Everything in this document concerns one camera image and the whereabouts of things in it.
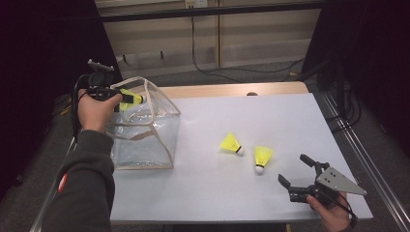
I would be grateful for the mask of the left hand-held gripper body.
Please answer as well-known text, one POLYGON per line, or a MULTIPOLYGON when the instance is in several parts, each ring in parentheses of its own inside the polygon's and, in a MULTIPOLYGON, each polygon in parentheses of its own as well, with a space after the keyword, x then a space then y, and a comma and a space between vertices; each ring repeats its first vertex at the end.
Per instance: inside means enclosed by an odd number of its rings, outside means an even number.
POLYGON ((111 88, 114 79, 113 67, 94 62, 92 59, 89 59, 87 64, 94 70, 87 80, 87 93, 93 99, 104 102, 121 93, 119 89, 111 88))

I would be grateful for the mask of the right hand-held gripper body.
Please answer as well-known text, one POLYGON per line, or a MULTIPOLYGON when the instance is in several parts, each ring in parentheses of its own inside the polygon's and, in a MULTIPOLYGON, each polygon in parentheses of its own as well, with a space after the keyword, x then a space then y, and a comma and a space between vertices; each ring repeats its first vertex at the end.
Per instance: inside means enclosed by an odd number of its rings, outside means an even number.
POLYGON ((322 205, 330 205, 337 201, 341 192, 367 195, 366 190, 328 163, 307 161, 307 165, 315 169, 314 184, 306 188, 292 187, 291 184, 288 184, 288 194, 291 202, 307 203, 307 197, 311 195, 322 205))

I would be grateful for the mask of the yellow shuttlecock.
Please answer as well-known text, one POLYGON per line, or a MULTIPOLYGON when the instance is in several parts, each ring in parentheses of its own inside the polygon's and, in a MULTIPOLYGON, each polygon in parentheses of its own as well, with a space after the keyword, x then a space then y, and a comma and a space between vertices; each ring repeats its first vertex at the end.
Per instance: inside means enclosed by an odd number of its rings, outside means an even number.
POLYGON ((235 153, 239 156, 243 156, 245 154, 245 150, 242 145, 238 142, 237 138, 234 136, 233 133, 229 133, 221 142, 220 147, 223 150, 235 153))
POLYGON ((123 97, 122 101, 121 101, 121 110, 125 111, 133 106, 136 106, 138 104, 143 104, 146 102, 146 98, 144 96, 141 95, 137 95, 134 92, 127 90, 127 89, 121 89, 120 91, 124 91, 124 92, 129 92, 130 94, 132 94, 132 98, 127 98, 127 97, 123 97))
POLYGON ((258 175, 262 175, 267 162, 270 160, 274 153, 274 150, 265 146, 256 146, 254 148, 254 158, 255 158, 255 172, 258 175))

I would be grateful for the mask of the clear plastic bag beige trim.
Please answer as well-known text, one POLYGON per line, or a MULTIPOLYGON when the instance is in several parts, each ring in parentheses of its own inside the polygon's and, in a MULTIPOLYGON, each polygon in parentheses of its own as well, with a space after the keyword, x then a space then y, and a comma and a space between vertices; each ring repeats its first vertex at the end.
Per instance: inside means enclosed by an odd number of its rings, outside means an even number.
POLYGON ((111 85, 144 96, 146 102, 115 112, 106 133, 114 140, 111 158, 117 170, 171 169, 181 111, 154 83, 132 77, 111 85))

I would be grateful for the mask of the person's left hand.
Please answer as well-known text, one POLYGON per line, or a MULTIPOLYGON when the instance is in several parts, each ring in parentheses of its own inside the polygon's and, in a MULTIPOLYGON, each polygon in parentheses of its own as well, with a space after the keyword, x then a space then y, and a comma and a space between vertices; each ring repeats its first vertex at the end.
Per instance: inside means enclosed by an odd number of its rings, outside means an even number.
POLYGON ((122 100, 120 94, 106 101, 97 101, 90 97, 85 89, 78 91, 78 119, 85 131, 97 131, 105 133, 106 125, 110 121, 114 108, 122 100))

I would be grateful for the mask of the person's right hand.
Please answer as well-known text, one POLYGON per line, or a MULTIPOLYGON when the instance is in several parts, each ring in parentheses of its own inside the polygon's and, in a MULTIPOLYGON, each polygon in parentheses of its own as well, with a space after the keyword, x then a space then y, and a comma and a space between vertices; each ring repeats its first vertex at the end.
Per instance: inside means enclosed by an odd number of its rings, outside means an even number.
POLYGON ((338 205, 325 207, 311 195, 307 197, 307 203, 321 217, 324 232, 342 232, 351 228, 349 214, 338 205))

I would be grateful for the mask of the dark curtain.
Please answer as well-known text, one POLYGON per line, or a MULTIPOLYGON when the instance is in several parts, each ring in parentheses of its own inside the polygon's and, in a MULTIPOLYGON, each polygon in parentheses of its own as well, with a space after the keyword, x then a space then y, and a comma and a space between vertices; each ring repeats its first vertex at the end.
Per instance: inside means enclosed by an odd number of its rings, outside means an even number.
POLYGON ((0 0, 0 200, 88 60, 116 66, 97 0, 0 0))
POLYGON ((410 0, 324 0, 303 71, 340 62, 410 157, 410 0))

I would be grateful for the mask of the white table mat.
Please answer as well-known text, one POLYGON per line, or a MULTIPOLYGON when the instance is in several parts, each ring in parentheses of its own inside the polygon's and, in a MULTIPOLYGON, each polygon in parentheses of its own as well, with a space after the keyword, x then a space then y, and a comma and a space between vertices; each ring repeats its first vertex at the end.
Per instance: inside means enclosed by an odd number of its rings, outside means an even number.
POLYGON ((309 220, 307 204, 293 203, 278 182, 306 187, 315 171, 306 154, 347 178, 352 172, 311 94, 177 99, 181 111, 173 168, 117 170, 111 213, 115 222, 241 223, 309 220), (233 133, 243 156, 223 150, 233 133), (274 150, 262 175, 254 148, 274 150))

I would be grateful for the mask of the wooden table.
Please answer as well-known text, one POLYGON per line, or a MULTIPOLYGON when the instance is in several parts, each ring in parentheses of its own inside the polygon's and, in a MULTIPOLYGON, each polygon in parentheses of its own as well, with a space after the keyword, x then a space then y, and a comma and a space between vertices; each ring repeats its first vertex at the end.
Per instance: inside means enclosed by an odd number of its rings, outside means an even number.
POLYGON ((307 94, 300 81, 160 87, 171 99, 307 94))

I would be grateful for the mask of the black horizontal bar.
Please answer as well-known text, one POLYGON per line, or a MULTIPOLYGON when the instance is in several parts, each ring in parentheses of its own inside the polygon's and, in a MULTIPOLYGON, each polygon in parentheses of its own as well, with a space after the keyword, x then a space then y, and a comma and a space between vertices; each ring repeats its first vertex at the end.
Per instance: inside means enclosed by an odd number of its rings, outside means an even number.
POLYGON ((313 0, 307 2, 275 3, 265 5, 245 5, 229 7, 210 7, 182 10, 164 10, 140 13, 103 14, 101 22, 137 21, 149 19, 166 19, 177 17, 209 16, 209 15, 237 15, 267 12, 285 12, 321 9, 328 0, 313 0))

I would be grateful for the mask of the beige wooden cabinet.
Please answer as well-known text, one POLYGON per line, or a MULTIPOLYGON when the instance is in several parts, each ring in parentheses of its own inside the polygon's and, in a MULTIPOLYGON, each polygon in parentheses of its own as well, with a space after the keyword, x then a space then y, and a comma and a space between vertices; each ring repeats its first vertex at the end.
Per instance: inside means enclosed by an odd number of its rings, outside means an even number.
MULTIPOLYGON (((208 7, 302 0, 208 0, 208 7)), ((95 0, 100 15, 186 9, 185 0, 95 0)), ((103 26, 124 78, 182 73, 305 57, 320 11, 224 14, 103 26)))

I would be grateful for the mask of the metal floor rail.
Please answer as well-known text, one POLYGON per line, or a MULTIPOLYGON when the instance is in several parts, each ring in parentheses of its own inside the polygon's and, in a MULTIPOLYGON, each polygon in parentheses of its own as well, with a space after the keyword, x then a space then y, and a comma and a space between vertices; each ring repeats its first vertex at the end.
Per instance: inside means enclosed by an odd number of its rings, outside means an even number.
MULTIPOLYGON (((74 138, 72 138, 71 143, 69 148, 66 150, 66 152, 64 153, 63 159, 67 156, 67 154, 69 154, 71 151, 73 151, 76 147, 76 143, 74 138)), ((52 199, 54 198, 55 192, 56 192, 56 188, 57 188, 57 177, 55 177, 53 179, 52 185, 46 195, 46 198, 44 200, 44 203, 42 204, 42 207, 40 208, 33 224, 32 227, 30 228, 29 232, 42 232, 42 223, 43 223, 43 218, 44 218, 44 212, 47 209, 49 203, 52 201, 52 199)))
POLYGON ((367 190, 373 218, 361 220, 356 230, 410 232, 410 159, 358 101, 354 119, 346 121, 337 116, 332 94, 320 93, 317 100, 354 178, 367 190))

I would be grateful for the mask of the white wall socket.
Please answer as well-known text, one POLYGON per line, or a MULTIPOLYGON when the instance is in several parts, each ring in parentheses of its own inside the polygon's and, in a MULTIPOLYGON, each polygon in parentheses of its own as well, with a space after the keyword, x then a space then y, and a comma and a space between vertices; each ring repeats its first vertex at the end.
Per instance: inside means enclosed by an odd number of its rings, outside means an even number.
POLYGON ((207 8, 208 0, 185 0, 186 8, 207 8))

